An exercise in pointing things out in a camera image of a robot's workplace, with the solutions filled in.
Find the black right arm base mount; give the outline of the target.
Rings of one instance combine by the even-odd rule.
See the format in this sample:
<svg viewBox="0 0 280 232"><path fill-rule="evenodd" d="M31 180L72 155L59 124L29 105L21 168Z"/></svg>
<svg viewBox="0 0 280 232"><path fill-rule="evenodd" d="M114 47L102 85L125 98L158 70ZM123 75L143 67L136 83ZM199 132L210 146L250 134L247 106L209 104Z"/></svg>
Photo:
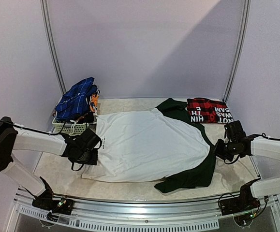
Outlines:
<svg viewBox="0 0 280 232"><path fill-rule="evenodd" d="M242 228L249 227L253 220L264 212L269 200L268 196L264 196L265 205L261 208L260 200L253 197L251 193L251 186L255 181L250 181L241 186L237 197L231 193L226 193L218 199L221 214L223 216L233 215L235 224Z"/></svg>

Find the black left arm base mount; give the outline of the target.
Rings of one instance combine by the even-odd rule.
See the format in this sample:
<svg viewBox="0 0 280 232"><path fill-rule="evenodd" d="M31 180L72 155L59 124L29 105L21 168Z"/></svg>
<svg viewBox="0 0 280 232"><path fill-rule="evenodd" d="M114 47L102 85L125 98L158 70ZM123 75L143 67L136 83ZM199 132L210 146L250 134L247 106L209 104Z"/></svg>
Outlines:
<svg viewBox="0 0 280 232"><path fill-rule="evenodd" d="M45 191L40 196L34 196L32 206L48 211L46 219L52 222L58 222L59 215L71 215L74 200L61 197L57 200L54 199L54 192L49 184L40 177L45 186Z"/></svg>

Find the red black plaid shirt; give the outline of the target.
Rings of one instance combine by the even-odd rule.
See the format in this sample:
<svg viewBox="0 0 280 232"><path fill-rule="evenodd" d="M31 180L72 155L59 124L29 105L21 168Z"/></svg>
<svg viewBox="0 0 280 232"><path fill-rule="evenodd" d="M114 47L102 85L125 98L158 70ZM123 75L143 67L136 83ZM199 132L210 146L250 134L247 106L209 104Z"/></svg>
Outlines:
<svg viewBox="0 0 280 232"><path fill-rule="evenodd" d="M187 110L194 123L227 124L234 121L225 102L207 98L187 99Z"/></svg>

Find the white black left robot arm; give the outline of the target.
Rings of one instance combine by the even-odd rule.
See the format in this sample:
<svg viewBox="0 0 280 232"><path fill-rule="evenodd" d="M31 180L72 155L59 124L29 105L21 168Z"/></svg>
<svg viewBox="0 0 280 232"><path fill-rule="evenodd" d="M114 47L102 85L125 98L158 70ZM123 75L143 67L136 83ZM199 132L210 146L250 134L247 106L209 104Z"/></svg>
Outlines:
<svg viewBox="0 0 280 232"><path fill-rule="evenodd" d="M14 123L10 117L0 119L0 173L25 188L47 210L57 206L51 187L46 181L29 171L14 155L14 151L27 150L50 153L67 158L72 165L96 165L102 139L91 129L71 136L58 132L41 131Z"/></svg>

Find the white garment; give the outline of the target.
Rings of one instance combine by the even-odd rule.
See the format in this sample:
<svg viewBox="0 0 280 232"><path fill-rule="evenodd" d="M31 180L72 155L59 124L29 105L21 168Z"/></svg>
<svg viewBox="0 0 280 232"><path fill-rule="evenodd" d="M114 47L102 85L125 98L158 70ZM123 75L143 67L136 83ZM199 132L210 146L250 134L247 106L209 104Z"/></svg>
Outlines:
<svg viewBox="0 0 280 232"><path fill-rule="evenodd" d="M108 183L151 182L197 167L210 146L200 130L158 109L100 115L96 166L82 178Z"/></svg>

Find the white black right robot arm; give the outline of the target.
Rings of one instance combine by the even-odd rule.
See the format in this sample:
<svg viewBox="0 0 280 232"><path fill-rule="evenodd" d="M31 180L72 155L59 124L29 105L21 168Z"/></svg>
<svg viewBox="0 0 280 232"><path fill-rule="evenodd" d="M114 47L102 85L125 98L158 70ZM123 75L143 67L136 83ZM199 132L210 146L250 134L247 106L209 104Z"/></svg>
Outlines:
<svg viewBox="0 0 280 232"><path fill-rule="evenodd" d="M235 207L245 211L254 198L280 194L280 139L265 134L229 139L219 139L214 154L227 164L240 158L251 157L260 179L253 180L241 187L241 196L236 198Z"/></svg>

